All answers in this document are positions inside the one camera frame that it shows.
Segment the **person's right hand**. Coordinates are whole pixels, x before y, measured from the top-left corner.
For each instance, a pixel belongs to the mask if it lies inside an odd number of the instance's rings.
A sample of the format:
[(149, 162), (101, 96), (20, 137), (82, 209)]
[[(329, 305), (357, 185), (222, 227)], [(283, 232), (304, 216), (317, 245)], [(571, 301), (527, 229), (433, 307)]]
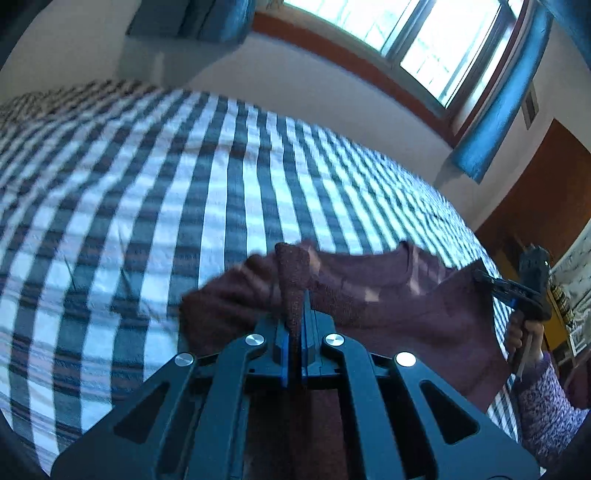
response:
[(522, 312), (514, 311), (505, 332), (505, 347), (508, 353), (513, 354), (523, 349), (525, 337), (531, 340), (531, 345), (529, 353), (523, 355), (523, 360), (526, 366), (533, 367), (543, 359), (544, 324), (526, 320)]

